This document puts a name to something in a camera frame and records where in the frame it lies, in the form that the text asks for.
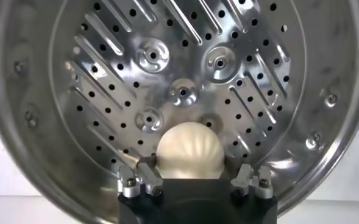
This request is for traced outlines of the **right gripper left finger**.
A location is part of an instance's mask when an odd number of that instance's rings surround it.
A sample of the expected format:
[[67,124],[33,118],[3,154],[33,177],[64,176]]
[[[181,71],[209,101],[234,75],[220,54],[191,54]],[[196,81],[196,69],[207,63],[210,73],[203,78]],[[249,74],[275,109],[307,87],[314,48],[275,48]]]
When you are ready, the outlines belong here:
[[142,186],[145,193],[159,197],[163,193],[163,179],[155,169],[157,156],[142,157],[134,168],[121,165],[117,171],[118,193],[126,198],[135,198],[141,195]]

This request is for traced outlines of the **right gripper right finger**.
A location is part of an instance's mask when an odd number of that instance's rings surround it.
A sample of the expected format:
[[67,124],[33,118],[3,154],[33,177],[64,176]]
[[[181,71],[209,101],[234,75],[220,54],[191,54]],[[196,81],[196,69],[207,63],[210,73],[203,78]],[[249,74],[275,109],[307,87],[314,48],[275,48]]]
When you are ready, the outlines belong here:
[[245,197],[250,189],[258,198],[272,198],[273,186],[271,183],[271,171],[266,166],[261,166],[257,171],[242,158],[226,156],[224,159],[224,171],[230,178],[230,189],[233,195]]

